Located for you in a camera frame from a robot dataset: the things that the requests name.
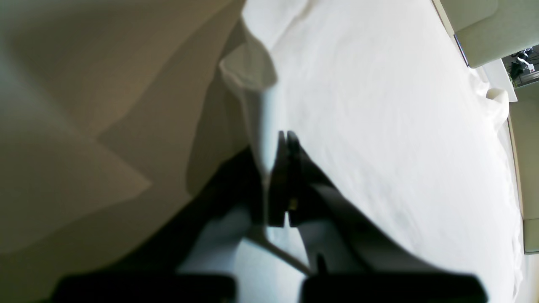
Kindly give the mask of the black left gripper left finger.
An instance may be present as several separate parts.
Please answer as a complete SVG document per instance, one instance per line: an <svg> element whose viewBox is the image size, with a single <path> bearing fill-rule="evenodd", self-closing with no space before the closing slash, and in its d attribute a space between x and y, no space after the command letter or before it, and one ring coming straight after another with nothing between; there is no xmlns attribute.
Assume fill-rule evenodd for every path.
<svg viewBox="0 0 539 303"><path fill-rule="evenodd" d="M254 144L221 163L202 190L150 238L112 263L122 276L234 276L237 250L262 223Z"/></svg>

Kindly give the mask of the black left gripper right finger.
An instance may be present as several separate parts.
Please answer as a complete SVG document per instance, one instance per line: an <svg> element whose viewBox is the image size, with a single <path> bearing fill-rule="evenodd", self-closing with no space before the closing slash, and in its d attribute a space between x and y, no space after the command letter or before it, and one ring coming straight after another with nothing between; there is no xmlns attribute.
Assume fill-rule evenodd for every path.
<svg viewBox="0 0 539 303"><path fill-rule="evenodd" d="M337 190L287 133L289 222L316 274L433 274L438 269L382 232Z"/></svg>

